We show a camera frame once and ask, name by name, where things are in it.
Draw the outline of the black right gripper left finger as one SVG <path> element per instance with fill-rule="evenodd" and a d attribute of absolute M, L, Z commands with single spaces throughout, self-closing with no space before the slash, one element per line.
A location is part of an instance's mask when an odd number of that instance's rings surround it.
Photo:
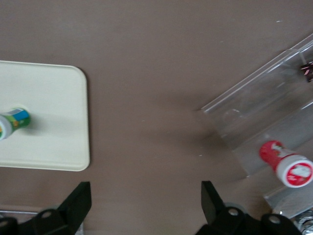
<path fill-rule="evenodd" d="M 56 209 L 46 209 L 24 223 L 0 219 L 2 235 L 73 235 L 91 209 L 90 182 L 81 182 Z"/>

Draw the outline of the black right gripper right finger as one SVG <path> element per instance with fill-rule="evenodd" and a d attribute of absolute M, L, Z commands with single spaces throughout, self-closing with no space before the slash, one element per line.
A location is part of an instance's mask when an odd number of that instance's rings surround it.
<path fill-rule="evenodd" d="M 267 213 L 260 220 L 238 207 L 226 206 L 211 181 L 201 183 L 201 207 L 207 223 L 198 235 L 300 235 L 285 216 Z"/>

